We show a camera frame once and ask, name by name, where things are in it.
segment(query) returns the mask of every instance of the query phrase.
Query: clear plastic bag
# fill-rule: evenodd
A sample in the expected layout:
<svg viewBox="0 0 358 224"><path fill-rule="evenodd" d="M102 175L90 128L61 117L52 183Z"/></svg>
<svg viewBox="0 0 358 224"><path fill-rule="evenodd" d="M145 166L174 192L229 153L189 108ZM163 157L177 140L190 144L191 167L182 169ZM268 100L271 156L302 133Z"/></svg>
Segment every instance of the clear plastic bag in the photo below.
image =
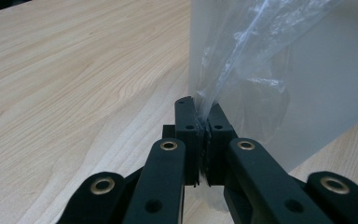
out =
<svg viewBox="0 0 358 224"><path fill-rule="evenodd" d="M195 95L200 120L207 119L214 103L229 98L237 132L267 143L290 100L284 83L286 47L339 2L215 1L223 11L213 18L204 47Z"/></svg>

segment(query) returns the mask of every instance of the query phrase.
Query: screw hole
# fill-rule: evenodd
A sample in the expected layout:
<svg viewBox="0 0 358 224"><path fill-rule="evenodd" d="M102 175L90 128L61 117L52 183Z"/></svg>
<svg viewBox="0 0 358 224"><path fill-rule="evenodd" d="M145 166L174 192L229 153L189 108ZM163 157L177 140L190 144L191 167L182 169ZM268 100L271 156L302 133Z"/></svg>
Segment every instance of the screw hole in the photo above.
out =
<svg viewBox="0 0 358 224"><path fill-rule="evenodd" d="M321 184L326 189L333 191L337 194L347 194L350 192L350 188L339 179L334 177L325 176L321 179Z"/></svg>
<svg viewBox="0 0 358 224"><path fill-rule="evenodd" d="M255 145L251 142L248 142L248 141L240 141L237 146L240 148L240 149L244 149L244 150L252 150L252 149L255 149Z"/></svg>
<svg viewBox="0 0 358 224"><path fill-rule="evenodd" d="M174 150L178 147L178 145L175 142L163 142L161 145L159 145L164 150Z"/></svg>
<svg viewBox="0 0 358 224"><path fill-rule="evenodd" d="M162 202L159 200L149 200L146 202L145 210L148 213L157 213L162 208Z"/></svg>
<svg viewBox="0 0 358 224"><path fill-rule="evenodd" d="M299 203L296 200L287 200L286 202L284 202L284 205L286 206L287 209L289 209L290 211L294 212L294 213L302 213L304 212L304 207L303 205L301 205L301 203Z"/></svg>
<svg viewBox="0 0 358 224"><path fill-rule="evenodd" d="M111 177L98 178L91 185L91 193L101 195L108 193L115 187L115 181Z"/></svg>

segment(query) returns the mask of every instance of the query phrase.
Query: plastic bag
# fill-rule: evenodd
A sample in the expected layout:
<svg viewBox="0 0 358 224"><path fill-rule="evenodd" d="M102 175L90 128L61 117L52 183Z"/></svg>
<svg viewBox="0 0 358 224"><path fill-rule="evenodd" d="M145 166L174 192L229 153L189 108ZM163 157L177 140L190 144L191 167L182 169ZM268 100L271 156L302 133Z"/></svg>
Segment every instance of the plastic bag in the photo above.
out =
<svg viewBox="0 0 358 224"><path fill-rule="evenodd" d="M240 136L267 143L279 128L290 101L284 82L290 43L339 2L193 0L192 7L196 5L213 14L212 21L208 21L211 26L194 96L201 123L206 121L213 104L219 102L223 108L231 109L225 113L235 118L231 123ZM192 10L193 20L197 12ZM216 200L216 189L201 189L196 191L196 197L217 210L227 211L222 205L223 196Z"/></svg>

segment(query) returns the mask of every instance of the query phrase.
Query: black bracket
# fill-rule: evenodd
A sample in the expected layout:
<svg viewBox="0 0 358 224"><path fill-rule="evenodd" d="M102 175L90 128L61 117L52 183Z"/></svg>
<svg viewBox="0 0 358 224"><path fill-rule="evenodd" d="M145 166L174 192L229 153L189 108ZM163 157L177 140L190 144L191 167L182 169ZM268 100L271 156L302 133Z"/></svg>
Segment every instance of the black bracket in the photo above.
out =
<svg viewBox="0 0 358 224"><path fill-rule="evenodd" d="M164 125L144 168L92 175L58 223L181 223L184 186L197 186L199 173L225 186L235 223L358 223L355 183L330 172L291 177L259 143L238 138L220 105L201 124L191 97L175 103L175 125Z"/></svg>

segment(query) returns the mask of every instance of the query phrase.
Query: wooden table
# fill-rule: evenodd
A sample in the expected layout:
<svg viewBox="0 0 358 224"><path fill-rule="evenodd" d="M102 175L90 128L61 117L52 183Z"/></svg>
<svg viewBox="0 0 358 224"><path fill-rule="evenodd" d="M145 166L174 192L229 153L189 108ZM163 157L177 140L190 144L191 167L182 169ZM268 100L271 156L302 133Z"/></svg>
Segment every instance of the wooden table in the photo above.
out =
<svg viewBox="0 0 358 224"><path fill-rule="evenodd" d="M88 176L145 164L187 95L189 1L49 0L0 11L0 223L51 223ZM291 174L358 183L358 124ZM186 195L185 223L230 223Z"/></svg>

